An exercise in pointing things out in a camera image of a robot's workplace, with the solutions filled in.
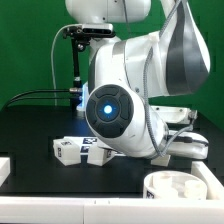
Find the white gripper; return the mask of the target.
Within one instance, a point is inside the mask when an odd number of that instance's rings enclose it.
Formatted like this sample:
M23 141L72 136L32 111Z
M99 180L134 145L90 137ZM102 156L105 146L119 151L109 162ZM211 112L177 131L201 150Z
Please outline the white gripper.
M167 153L173 156L181 156L203 160L208 155L209 142L200 134L183 132L170 144Z

